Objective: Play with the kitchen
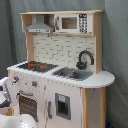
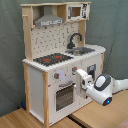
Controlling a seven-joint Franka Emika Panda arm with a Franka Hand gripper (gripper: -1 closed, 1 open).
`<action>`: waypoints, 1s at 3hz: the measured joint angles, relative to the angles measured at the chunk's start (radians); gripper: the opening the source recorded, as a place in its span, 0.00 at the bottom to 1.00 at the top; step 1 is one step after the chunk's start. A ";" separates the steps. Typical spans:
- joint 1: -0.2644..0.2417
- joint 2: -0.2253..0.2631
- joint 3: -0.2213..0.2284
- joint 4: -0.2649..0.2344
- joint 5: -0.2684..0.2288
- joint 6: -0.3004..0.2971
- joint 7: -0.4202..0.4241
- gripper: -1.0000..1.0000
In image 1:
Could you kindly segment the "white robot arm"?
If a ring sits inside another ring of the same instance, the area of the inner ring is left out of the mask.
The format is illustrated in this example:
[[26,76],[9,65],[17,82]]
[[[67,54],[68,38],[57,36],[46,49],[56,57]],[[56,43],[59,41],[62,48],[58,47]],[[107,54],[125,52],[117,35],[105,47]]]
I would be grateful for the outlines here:
[[38,128],[36,121],[29,114],[9,116],[6,112],[18,104],[9,77],[0,79],[0,128]]

